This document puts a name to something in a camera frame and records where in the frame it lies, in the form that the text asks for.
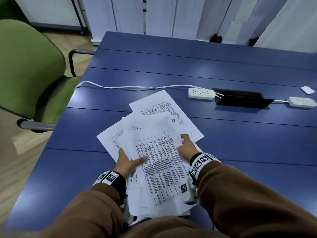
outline right hand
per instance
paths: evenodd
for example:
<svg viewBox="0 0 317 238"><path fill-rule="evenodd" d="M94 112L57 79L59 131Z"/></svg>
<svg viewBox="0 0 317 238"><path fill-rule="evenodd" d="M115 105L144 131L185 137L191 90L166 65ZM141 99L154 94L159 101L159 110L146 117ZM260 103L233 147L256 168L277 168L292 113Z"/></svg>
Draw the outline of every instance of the right hand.
<svg viewBox="0 0 317 238"><path fill-rule="evenodd" d="M177 150L182 158L190 163L191 158L195 154L199 153L199 151L196 149L194 143L190 140L188 134L182 134L180 137L184 139L184 143L182 146L177 147Z"/></svg>

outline brown jacket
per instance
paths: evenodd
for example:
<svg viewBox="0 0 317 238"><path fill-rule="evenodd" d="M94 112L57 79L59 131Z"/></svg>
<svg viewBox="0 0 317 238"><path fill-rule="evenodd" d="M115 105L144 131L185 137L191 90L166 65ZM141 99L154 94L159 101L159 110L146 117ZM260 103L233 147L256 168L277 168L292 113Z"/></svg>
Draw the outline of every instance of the brown jacket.
<svg viewBox="0 0 317 238"><path fill-rule="evenodd" d="M200 172L200 205L221 232L168 216L135 225L124 238L317 237L317 218L240 170L208 163ZM116 237L123 225L118 192L99 183L77 195L40 238Z"/></svg>

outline hand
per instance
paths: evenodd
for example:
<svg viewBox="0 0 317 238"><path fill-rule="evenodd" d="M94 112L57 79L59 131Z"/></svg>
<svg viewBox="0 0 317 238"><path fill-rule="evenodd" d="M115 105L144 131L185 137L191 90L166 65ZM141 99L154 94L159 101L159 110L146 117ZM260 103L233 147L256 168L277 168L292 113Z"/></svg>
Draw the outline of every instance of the hand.
<svg viewBox="0 0 317 238"><path fill-rule="evenodd" d="M119 158L117 164L113 171L118 172L122 175L125 179L129 177L129 175L134 171L135 167L143 164L147 160L147 157L144 156L137 160L129 160L126 156L125 152L121 148L119 150Z"/></svg>
<svg viewBox="0 0 317 238"><path fill-rule="evenodd" d="M180 137L184 138L184 143L182 146L177 147L177 150L183 159L190 163L191 158L195 154L199 153L199 151L196 149L194 143L190 140L188 134L182 134Z"/></svg>

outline chair armrest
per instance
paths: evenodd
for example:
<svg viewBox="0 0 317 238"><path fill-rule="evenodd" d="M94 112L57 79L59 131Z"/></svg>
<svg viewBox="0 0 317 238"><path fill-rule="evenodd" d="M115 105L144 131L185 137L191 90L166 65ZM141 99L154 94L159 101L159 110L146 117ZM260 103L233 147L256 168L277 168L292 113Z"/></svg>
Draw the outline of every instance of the chair armrest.
<svg viewBox="0 0 317 238"><path fill-rule="evenodd" d="M27 119L19 119L17 125L20 128L36 130L36 131L54 131L56 124L53 123L41 123L35 121L29 121Z"/></svg>
<svg viewBox="0 0 317 238"><path fill-rule="evenodd" d="M76 77L75 70L74 70L74 63L73 63L73 55L75 53L80 53L80 54L89 54L89 55L94 55L96 51L92 50L85 50L85 49L73 49L69 52L68 54L68 59L69 59L69 67L70 71L73 75L73 77Z"/></svg>

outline wooden floor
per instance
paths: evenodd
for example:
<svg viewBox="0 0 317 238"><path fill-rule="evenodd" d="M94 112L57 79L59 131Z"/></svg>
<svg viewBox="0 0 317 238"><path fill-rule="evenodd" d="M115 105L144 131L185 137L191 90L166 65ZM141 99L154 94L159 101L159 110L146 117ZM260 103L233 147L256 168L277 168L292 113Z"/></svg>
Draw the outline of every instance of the wooden floor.
<svg viewBox="0 0 317 238"><path fill-rule="evenodd" d="M91 37L81 35L44 33L64 54L66 76L71 76L68 53L72 49L96 50ZM73 56L75 72L81 76L87 68L91 55ZM52 132L37 134L16 125L20 117L0 109L0 237L29 238L37 232L6 232L3 224L22 191L34 165L40 157Z"/></svg>

